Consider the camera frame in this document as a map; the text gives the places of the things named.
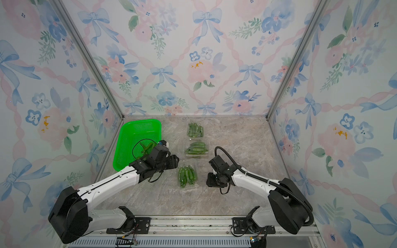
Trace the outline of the aluminium corner post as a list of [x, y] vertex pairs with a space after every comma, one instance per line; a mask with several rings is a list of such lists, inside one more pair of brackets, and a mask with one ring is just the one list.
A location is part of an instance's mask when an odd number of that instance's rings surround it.
[[268, 111], [268, 114], [266, 116], [266, 120], [268, 122], [270, 122], [272, 117], [275, 115], [278, 103], [280, 102], [285, 89], [288, 87], [289, 81], [292, 78], [293, 73], [298, 68], [300, 60], [303, 58], [303, 56], [306, 52], [306, 49], [309, 46], [309, 42], [313, 38], [314, 33], [315, 33], [316, 29], [318, 28], [318, 25], [319, 25], [322, 17], [325, 15], [325, 10], [326, 10], [328, 4], [329, 4], [329, 1], [327, 1], [327, 0], [321, 0], [318, 2], [318, 5], [315, 8], [313, 15], [310, 19], [309, 25], [307, 26], [307, 29], [304, 32], [302, 41], [300, 42], [294, 56], [292, 57], [290, 67], [287, 70], [285, 77], [283, 78], [283, 80], [280, 84], [280, 87], [276, 92], [276, 95], [272, 102], [271, 108]]
[[102, 74], [95, 63], [93, 56], [91, 55], [87, 45], [83, 41], [83, 38], [78, 31], [75, 23], [73, 22], [70, 14], [68, 13], [65, 5], [62, 1], [50, 1], [50, 4], [53, 6], [55, 12], [58, 14], [60, 19], [64, 22], [67, 30], [70, 32], [72, 38], [74, 39], [77, 48], [82, 55], [84, 61], [86, 62], [89, 70], [94, 75], [95, 79], [97, 80], [100, 88], [102, 89], [104, 95], [107, 97], [110, 105], [115, 110], [117, 116], [123, 120], [124, 114], [121, 111], [120, 106], [118, 105], [117, 101], [115, 100], [113, 94], [111, 93], [110, 88], [108, 87], [107, 83], [104, 81]]

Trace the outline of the green plastic basket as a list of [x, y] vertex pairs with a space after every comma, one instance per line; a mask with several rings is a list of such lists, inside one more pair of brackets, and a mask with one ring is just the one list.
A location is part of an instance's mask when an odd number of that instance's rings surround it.
[[121, 171], [136, 159], [142, 157], [140, 143], [147, 145], [161, 140], [162, 124], [156, 119], [135, 120], [125, 123], [120, 130], [113, 168]]

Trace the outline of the aluminium corner post left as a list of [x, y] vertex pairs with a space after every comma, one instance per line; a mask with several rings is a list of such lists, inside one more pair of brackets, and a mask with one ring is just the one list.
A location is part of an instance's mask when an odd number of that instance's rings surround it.
[[70, 14], [68, 13], [65, 5], [62, 1], [50, 1], [50, 4], [53, 6], [55, 12], [58, 14], [60, 19], [64, 22], [67, 30], [70, 32], [72, 38], [74, 39], [77, 48], [82, 55], [84, 61], [86, 62], [89, 70], [94, 75], [95, 79], [97, 80], [100, 88], [102, 89], [104, 95], [107, 97], [110, 105], [115, 110], [117, 116], [123, 120], [124, 114], [121, 111], [120, 106], [118, 105], [117, 101], [115, 100], [113, 94], [111, 93], [110, 88], [108, 87], [107, 83], [104, 81], [102, 74], [95, 63], [93, 56], [91, 55], [87, 45], [83, 41], [83, 38], [78, 31], [75, 23], [73, 22]]

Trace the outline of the aluminium corner post right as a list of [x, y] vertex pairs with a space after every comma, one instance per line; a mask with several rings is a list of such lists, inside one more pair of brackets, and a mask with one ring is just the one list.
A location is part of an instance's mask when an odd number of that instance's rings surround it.
[[310, 19], [309, 25], [307, 26], [307, 29], [304, 32], [302, 41], [300, 42], [294, 56], [292, 57], [290, 67], [287, 70], [285, 77], [283, 78], [283, 80], [280, 84], [280, 87], [276, 92], [276, 95], [272, 102], [271, 108], [268, 111], [268, 114], [266, 116], [266, 120], [268, 122], [270, 122], [272, 117], [275, 115], [278, 103], [280, 102], [285, 89], [288, 87], [289, 81], [292, 78], [293, 73], [298, 68], [300, 60], [303, 58], [303, 56], [306, 52], [306, 49], [309, 46], [309, 42], [313, 38], [314, 33], [315, 33], [316, 29], [318, 28], [318, 25], [319, 25], [322, 17], [325, 15], [325, 10], [326, 10], [328, 4], [329, 4], [329, 1], [327, 1], [327, 0], [321, 0], [318, 2], [318, 5], [315, 8], [313, 15]]

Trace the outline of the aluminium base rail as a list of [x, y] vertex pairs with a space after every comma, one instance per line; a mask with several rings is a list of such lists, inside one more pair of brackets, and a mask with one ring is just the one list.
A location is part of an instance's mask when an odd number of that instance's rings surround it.
[[315, 225], [289, 234], [280, 226], [260, 234], [239, 234], [231, 216], [151, 216], [146, 234], [123, 238], [106, 231], [94, 231], [71, 244], [58, 241], [57, 248], [323, 248]]

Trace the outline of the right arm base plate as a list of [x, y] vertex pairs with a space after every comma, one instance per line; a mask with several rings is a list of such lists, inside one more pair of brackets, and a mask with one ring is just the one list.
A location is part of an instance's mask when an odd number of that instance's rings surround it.
[[275, 234], [276, 230], [274, 226], [259, 227], [246, 217], [233, 217], [231, 233], [236, 237], [241, 237], [243, 235], [259, 236], [264, 234]]

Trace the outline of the clear pepper container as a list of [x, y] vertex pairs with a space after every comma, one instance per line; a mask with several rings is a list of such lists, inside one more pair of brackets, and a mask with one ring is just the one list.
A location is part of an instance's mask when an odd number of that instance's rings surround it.
[[197, 186], [197, 172], [192, 165], [186, 165], [178, 170], [178, 185], [185, 189]]
[[209, 149], [205, 142], [193, 142], [185, 150], [187, 156], [204, 156], [208, 154]]
[[188, 124], [187, 135], [189, 138], [202, 138], [204, 137], [204, 128], [195, 122]]

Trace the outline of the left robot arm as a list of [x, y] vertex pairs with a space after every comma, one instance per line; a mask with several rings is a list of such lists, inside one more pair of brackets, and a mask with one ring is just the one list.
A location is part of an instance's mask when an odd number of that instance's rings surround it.
[[58, 196], [48, 221], [63, 244], [102, 229], [114, 229], [124, 234], [137, 226], [134, 214], [125, 206], [113, 210], [96, 210], [106, 199], [118, 192], [135, 186], [154, 173], [178, 167], [179, 157], [166, 156], [154, 164], [149, 159], [136, 160], [120, 172], [95, 184], [75, 190], [65, 188]]

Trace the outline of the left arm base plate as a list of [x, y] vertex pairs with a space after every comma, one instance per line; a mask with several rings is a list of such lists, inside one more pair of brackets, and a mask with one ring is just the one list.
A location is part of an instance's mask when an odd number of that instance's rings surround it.
[[135, 217], [133, 221], [127, 220], [127, 224], [123, 224], [121, 228], [108, 228], [106, 233], [120, 235], [148, 234], [151, 220], [150, 217]]

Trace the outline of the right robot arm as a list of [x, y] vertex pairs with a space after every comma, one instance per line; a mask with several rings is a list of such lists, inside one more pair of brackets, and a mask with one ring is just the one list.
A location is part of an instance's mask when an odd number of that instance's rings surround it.
[[206, 184], [210, 188], [220, 189], [240, 187], [267, 199], [269, 207], [254, 207], [247, 214], [248, 220], [258, 228], [278, 225], [288, 233], [296, 235], [303, 226], [314, 223], [311, 204], [288, 178], [273, 180], [245, 168], [228, 168], [223, 172], [208, 173]]

